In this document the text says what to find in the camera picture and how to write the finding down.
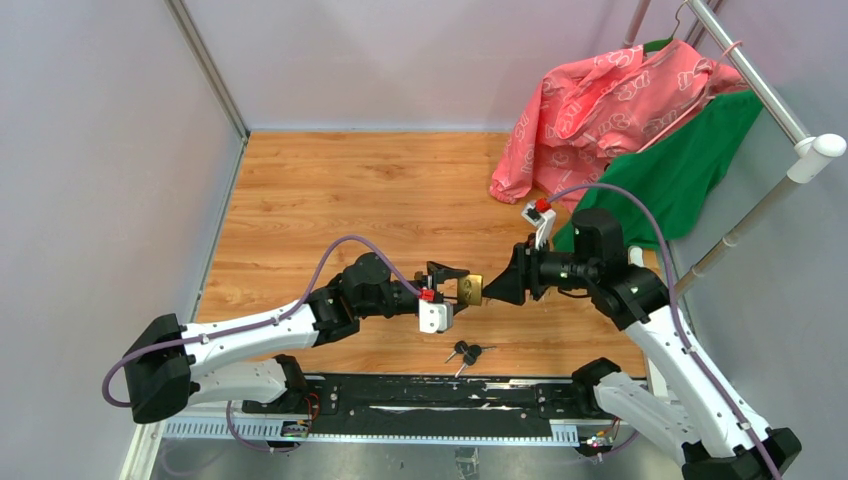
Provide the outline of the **brass padlock steel shackle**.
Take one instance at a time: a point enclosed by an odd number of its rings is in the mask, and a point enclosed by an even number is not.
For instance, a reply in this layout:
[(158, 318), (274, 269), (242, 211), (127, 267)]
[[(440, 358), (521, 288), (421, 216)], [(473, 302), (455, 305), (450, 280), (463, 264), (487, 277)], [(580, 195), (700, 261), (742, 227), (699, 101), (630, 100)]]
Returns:
[(454, 295), (457, 297), (457, 301), (451, 302), (454, 306), (459, 306), (463, 309), (468, 306), (482, 305), (482, 275), (470, 272), (469, 275), (463, 278), (448, 281), (456, 282), (456, 292)]

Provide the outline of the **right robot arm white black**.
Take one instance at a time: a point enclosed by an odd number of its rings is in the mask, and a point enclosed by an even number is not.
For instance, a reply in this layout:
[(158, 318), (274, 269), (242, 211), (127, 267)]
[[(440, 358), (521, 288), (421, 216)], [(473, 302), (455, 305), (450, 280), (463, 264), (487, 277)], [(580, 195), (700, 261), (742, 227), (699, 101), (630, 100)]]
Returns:
[(604, 412), (628, 423), (671, 457), (686, 479), (775, 479), (786, 472), (802, 450), (798, 437), (771, 427), (736, 392), (684, 325), (664, 282), (629, 260), (622, 227), (610, 212), (574, 214), (572, 252), (551, 249), (556, 214), (545, 201), (529, 203), (522, 215), (536, 231), (514, 246), (483, 297), (522, 305), (550, 288), (584, 290), (640, 347), (679, 401), (658, 398), (599, 358), (572, 374), (577, 413), (592, 418)]

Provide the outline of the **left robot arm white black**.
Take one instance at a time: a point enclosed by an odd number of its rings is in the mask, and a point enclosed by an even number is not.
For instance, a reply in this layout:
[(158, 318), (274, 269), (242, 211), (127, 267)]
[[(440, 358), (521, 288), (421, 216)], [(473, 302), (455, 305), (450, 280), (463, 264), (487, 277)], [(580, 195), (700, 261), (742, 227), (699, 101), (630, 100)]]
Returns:
[(138, 424), (210, 402), (271, 403), (293, 413), (307, 384), (289, 351), (340, 341), (374, 316), (413, 315), (421, 332), (443, 333), (456, 313), (481, 302), (478, 274), (430, 262), (405, 286), (378, 254), (366, 253), (303, 301), (217, 323), (155, 318), (126, 353), (129, 408)]

